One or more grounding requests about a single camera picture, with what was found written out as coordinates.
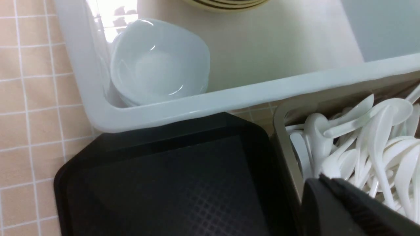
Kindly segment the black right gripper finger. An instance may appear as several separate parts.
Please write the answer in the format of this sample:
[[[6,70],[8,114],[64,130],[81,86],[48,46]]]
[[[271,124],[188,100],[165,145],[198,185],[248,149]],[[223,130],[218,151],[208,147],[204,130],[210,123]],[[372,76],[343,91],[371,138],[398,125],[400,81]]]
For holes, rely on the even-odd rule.
[[[304,236],[418,236],[419,225],[342,178],[309,178],[300,206]]]

